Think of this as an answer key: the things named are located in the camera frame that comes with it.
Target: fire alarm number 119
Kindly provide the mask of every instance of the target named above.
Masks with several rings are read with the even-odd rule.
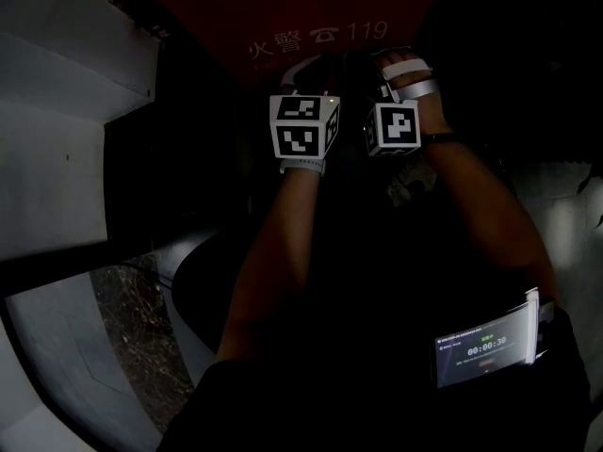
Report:
[[[387,33],[387,22],[377,22],[372,28],[371,22],[366,22],[362,27],[366,29],[365,40],[369,39],[371,30],[373,31],[372,38],[376,40],[382,39]],[[348,25],[348,28],[351,29],[351,39],[356,40],[356,22]]]

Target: timer display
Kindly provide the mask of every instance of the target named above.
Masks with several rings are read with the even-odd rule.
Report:
[[[435,339],[438,388],[532,363],[537,329],[538,299],[533,299],[497,320]]]

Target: hand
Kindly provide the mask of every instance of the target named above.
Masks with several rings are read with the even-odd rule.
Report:
[[[378,56],[377,64],[381,69],[384,69],[389,65],[402,62],[402,60],[409,60],[411,58],[418,57],[412,52],[405,50],[394,50],[384,56]],[[394,77],[389,81],[389,85],[391,86],[392,90],[401,89],[416,82],[427,80],[431,77],[432,73],[430,71],[409,72],[405,73],[404,75]],[[446,119],[444,118],[440,92],[424,95],[423,97],[418,98],[417,101],[421,134],[445,134],[452,132],[452,129],[448,127]]]

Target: red sign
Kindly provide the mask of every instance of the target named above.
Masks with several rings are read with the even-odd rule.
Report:
[[[433,0],[160,0],[244,89],[308,57],[410,45]]]

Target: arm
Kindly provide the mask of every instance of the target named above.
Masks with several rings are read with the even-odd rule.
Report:
[[[378,63],[383,68],[408,58],[416,56],[392,52]],[[406,73],[392,79],[391,85],[399,89],[430,76],[425,71]],[[439,92],[421,97],[418,112],[421,134],[453,132],[444,118]],[[556,299],[555,275],[543,242],[511,191],[462,143],[431,144],[423,153],[458,206],[476,248],[494,266],[537,285],[541,297]]]
[[[219,361],[256,361],[279,346],[279,324],[302,294],[310,267],[319,181],[311,170],[286,172],[238,274]]]

